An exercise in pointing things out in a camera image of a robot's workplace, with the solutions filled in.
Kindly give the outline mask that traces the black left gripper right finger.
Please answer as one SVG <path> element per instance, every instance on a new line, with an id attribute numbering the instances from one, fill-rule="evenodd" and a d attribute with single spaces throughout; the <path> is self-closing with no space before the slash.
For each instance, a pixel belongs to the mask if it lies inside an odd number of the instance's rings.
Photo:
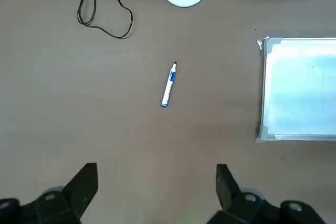
<path id="1" fill-rule="evenodd" d="M 285 200 L 276 207 L 256 193 L 242 191 L 226 164 L 216 166 L 216 193 L 222 209 L 207 223 L 325 223 L 305 202 Z"/>

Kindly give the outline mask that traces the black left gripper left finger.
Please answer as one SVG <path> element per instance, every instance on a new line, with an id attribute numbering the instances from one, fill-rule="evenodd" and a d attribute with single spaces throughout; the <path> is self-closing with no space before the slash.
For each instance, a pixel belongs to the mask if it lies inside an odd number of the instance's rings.
<path id="1" fill-rule="evenodd" d="M 97 191 L 97 164 L 87 163 L 66 186 L 51 188 L 28 204 L 2 198 L 1 223 L 81 223 Z"/>

